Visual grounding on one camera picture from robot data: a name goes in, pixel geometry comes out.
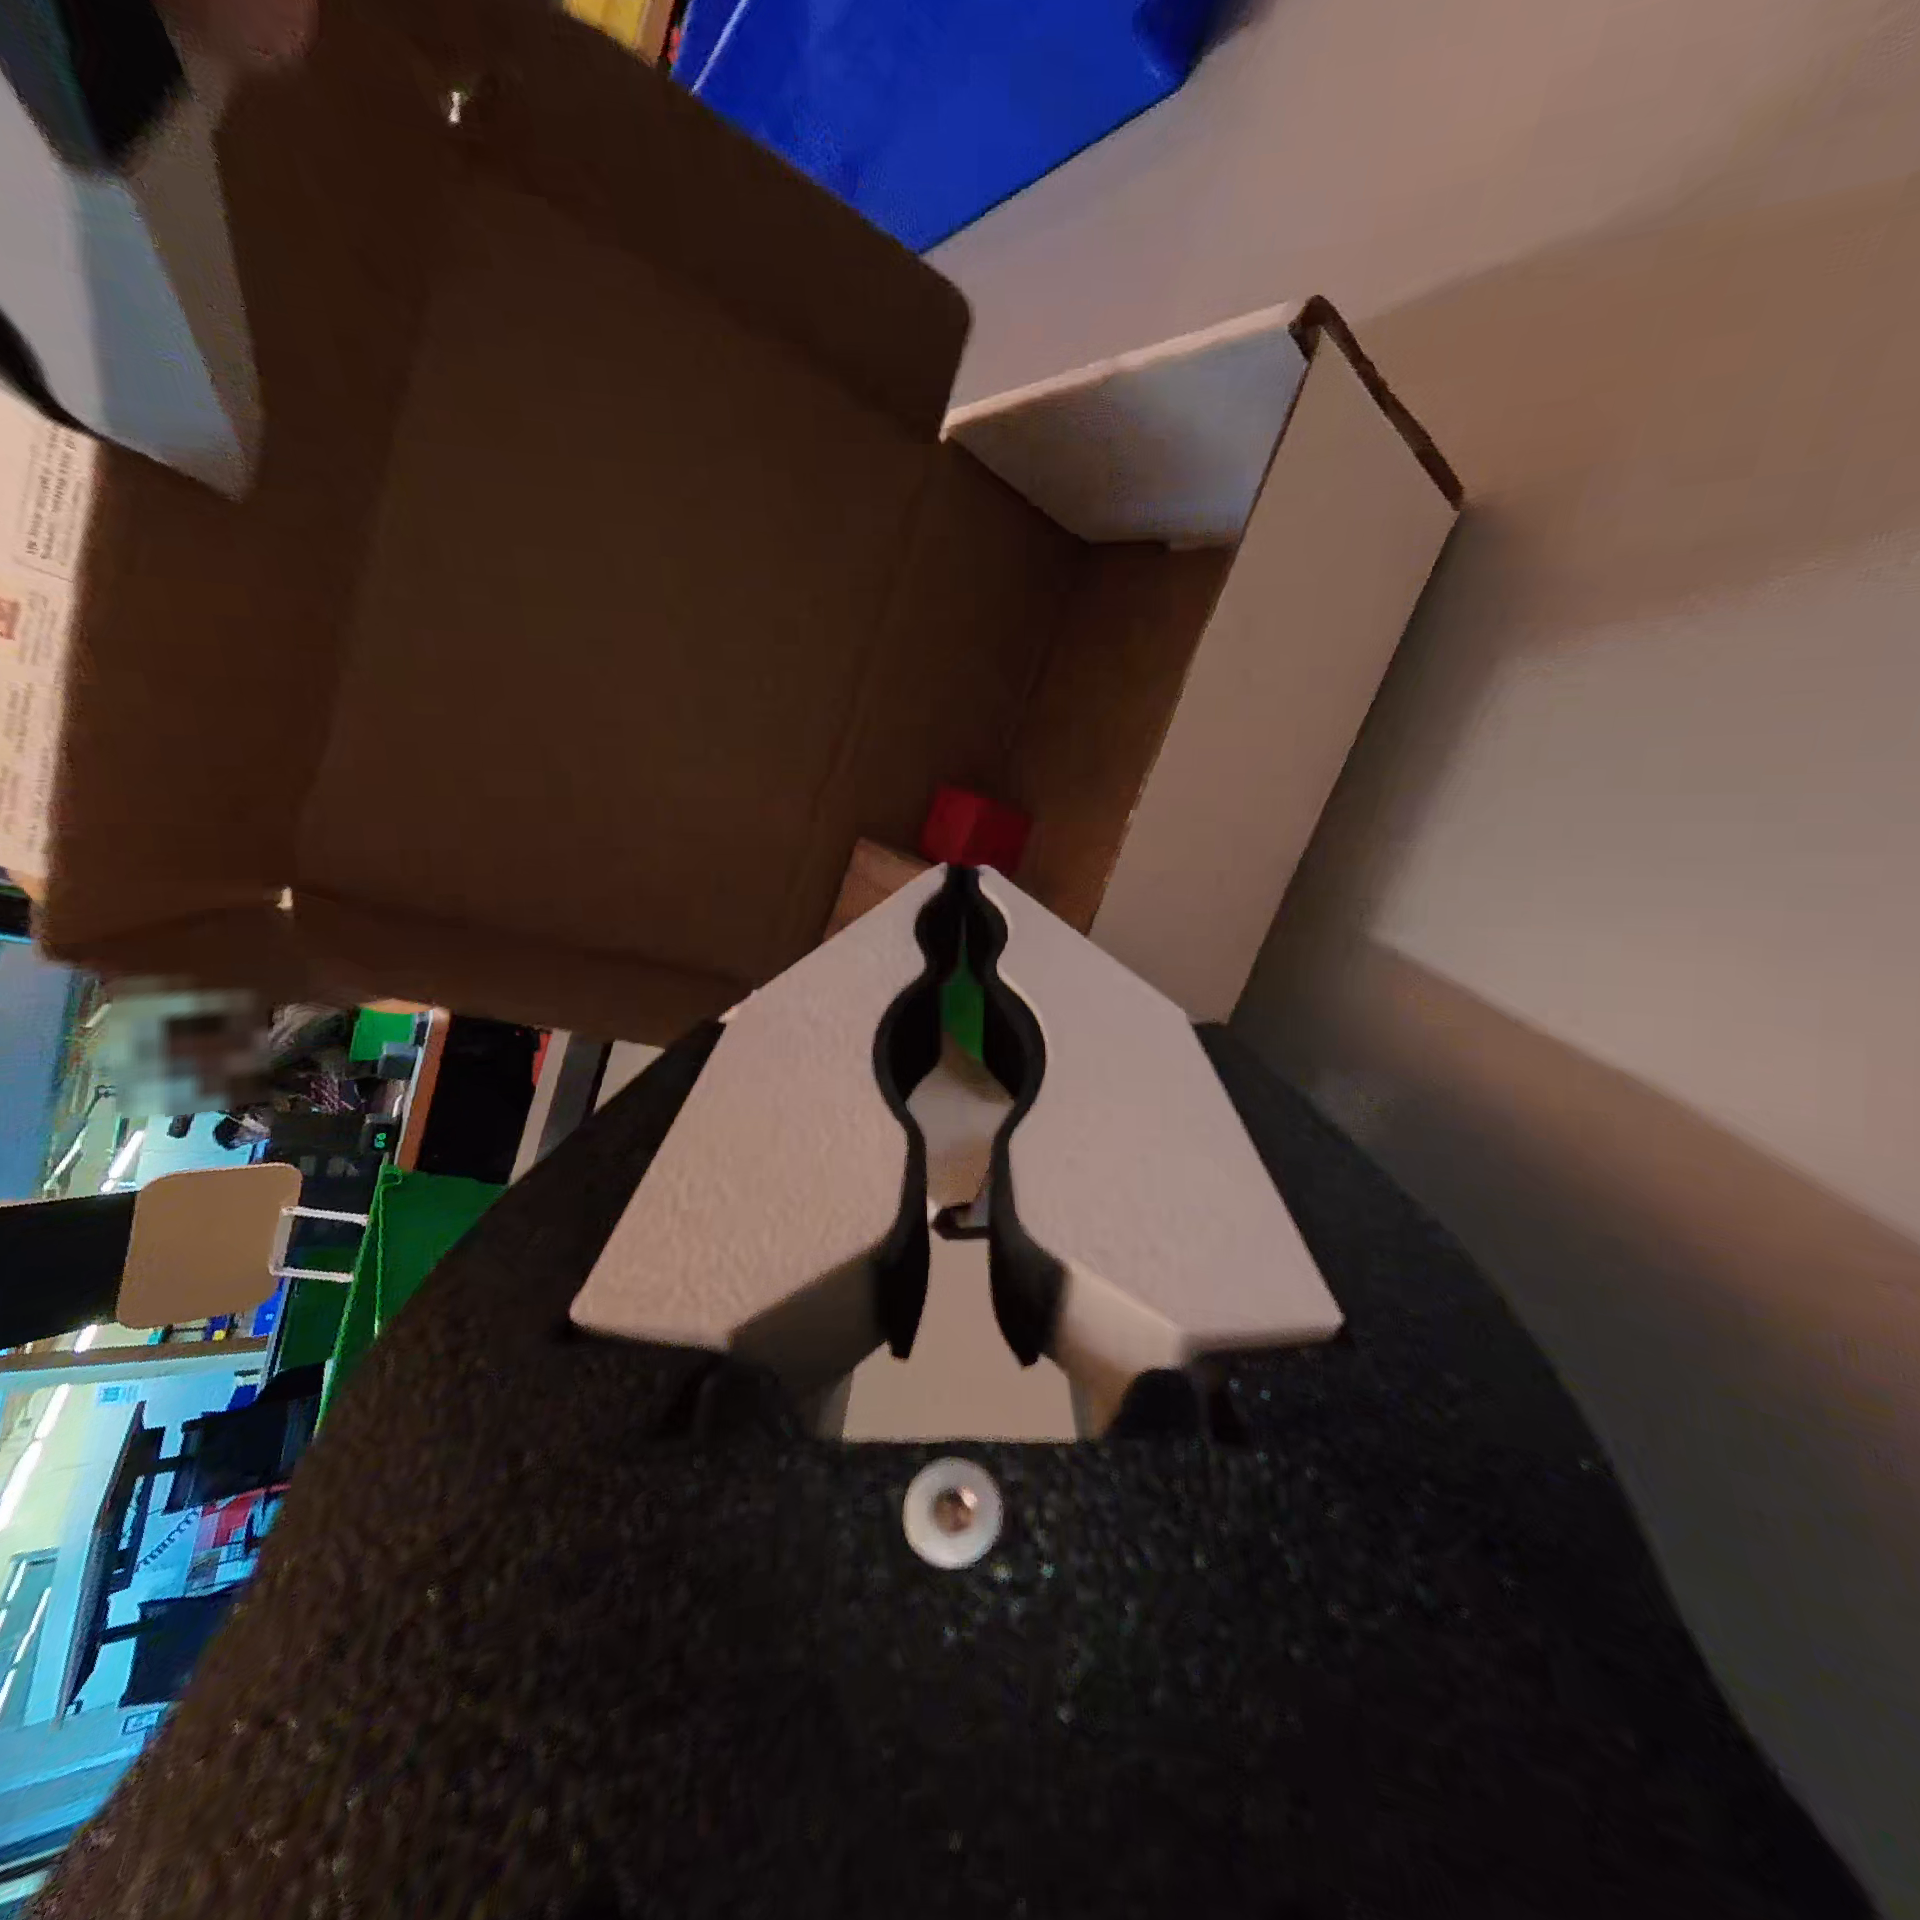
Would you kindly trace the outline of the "grey desk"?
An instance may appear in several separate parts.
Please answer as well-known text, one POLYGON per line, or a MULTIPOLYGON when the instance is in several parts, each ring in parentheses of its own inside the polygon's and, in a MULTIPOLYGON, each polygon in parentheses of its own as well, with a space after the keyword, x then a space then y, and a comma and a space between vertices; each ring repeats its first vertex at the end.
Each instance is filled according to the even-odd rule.
POLYGON ((1915 4, 1239 4, 955 395, 1319 294, 1466 492, 1235 1014, 1499 1284, 1915 1916, 1915 4))

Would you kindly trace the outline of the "small red cube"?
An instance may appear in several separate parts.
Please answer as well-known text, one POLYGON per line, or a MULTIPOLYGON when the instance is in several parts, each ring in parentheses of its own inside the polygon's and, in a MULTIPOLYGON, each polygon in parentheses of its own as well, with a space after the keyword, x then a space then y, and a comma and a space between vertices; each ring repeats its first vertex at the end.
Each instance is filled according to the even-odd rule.
POLYGON ((918 855, 928 865, 991 868, 1014 875, 1032 830, 1034 821, 1022 808, 943 781, 925 805, 918 855))

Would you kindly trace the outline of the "printed instruction sheet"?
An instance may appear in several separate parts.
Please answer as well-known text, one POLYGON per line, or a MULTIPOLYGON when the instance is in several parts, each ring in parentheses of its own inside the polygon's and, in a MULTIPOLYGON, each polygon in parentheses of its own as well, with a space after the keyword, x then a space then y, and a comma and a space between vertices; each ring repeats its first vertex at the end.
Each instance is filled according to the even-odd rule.
POLYGON ((1 865, 44 869, 98 445, 1 393, 1 865))

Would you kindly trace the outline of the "wooden block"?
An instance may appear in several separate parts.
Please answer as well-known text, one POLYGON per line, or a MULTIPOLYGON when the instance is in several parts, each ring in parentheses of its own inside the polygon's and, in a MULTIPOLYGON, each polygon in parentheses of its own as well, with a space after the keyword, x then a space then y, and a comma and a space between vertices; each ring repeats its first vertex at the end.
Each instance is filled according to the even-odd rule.
POLYGON ((948 878, 943 862, 928 862, 870 835, 857 835, 828 909, 821 945, 839 938, 851 923, 889 901, 903 898, 900 912, 918 912, 933 900, 948 878))

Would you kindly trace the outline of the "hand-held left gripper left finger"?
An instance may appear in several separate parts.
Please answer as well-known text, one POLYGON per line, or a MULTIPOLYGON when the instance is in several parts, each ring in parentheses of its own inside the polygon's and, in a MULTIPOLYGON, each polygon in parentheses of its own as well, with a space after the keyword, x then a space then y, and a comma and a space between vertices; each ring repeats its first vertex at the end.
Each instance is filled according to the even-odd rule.
POLYGON ((573 1328, 754 1366, 912 1352, 931 1231, 910 1100, 943 1058, 961 906, 925 869, 731 1010, 573 1328))

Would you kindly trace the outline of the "blue plastic bin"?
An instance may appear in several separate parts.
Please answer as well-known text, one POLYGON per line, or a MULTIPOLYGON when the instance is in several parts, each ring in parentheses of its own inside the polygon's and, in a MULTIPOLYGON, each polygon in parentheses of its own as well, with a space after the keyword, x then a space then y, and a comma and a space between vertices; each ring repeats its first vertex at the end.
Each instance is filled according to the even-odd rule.
POLYGON ((1176 93, 1220 2, 692 2, 669 73, 924 254, 1176 93))

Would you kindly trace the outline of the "green bin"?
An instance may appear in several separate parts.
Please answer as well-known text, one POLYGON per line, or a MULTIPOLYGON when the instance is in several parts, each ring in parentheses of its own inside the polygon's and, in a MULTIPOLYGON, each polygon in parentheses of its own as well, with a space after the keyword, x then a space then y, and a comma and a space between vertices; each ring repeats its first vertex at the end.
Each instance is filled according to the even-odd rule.
POLYGON ((475 1222, 503 1195, 498 1182, 386 1164, 351 1249, 323 1253, 293 1278, 279 1315, 279 1366, 322 1427, 360 1362, 475 1222))

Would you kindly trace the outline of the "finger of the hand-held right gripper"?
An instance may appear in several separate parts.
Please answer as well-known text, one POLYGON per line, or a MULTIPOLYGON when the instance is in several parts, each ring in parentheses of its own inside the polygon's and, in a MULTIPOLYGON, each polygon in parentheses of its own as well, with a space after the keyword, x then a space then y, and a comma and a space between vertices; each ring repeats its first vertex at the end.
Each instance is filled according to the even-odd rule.
POLYGON ((228 499, 261 449, 217 155, 234 77, 186 66, 120 157, 49 66, 1 80, 4 392, 228 499))

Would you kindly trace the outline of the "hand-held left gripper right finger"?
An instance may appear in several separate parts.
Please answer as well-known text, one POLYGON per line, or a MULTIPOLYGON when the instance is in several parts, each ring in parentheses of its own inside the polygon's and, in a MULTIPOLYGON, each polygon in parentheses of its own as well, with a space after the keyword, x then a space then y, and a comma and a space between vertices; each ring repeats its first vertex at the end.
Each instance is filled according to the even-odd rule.
POLYGON ((1009 1097, 953 1236, 984 1243, 995 1326, 1061 1373, 1076 1434, 1146 1375, 1341 1332, 1187 1014, 993 869, 955 869, 953 900, 1009 1097))

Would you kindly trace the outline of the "white cardboard box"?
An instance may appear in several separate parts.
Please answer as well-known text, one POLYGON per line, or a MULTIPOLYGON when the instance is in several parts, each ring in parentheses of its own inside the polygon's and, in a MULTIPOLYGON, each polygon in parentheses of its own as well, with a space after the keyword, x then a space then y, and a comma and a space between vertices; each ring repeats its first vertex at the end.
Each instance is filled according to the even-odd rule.
POLYGON ((320 4, 213 137, 261 445, 100 457, 51 958, 665 1044, 950 788, 1233 1011, 1461 507, 1330 302, 952 408, 957 288, 543 4, 320 4))

